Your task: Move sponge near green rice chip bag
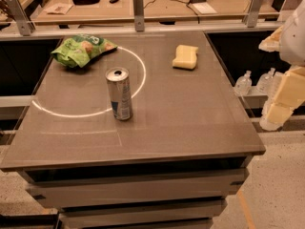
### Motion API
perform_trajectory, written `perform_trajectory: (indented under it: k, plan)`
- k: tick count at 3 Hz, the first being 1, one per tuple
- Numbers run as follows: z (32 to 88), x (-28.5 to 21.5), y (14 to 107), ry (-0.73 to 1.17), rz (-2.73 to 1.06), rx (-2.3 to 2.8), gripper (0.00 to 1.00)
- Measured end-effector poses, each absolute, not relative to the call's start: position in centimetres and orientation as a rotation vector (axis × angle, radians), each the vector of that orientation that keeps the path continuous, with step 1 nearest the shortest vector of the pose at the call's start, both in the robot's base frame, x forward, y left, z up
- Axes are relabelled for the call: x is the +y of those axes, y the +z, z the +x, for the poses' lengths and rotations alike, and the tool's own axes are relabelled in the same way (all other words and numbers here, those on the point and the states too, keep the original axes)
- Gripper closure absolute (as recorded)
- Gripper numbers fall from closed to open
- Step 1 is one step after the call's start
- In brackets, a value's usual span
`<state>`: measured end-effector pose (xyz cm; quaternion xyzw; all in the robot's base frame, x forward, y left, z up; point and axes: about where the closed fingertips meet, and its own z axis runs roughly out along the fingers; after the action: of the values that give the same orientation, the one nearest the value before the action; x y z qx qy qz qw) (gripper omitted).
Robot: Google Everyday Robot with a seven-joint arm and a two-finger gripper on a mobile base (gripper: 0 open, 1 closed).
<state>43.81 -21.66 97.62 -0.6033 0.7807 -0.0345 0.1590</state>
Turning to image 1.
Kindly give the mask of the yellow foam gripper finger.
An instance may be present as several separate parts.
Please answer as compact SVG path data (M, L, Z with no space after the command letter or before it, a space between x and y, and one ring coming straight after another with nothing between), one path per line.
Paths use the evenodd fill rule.
M259 120L260 127L265 131L281 128L304 102L305 68L292 66L285 73L276 73Z
M278 52L280 49L280 36L283 27L277 28L270 36L260 42L258 48L264 52Z

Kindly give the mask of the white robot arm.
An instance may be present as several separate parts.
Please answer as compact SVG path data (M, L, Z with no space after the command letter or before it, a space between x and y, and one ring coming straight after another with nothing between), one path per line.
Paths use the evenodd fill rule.
M305 0L258 48L279 52L280 59L291 65L274 76L259 120L263 130L275 131L305 102Z

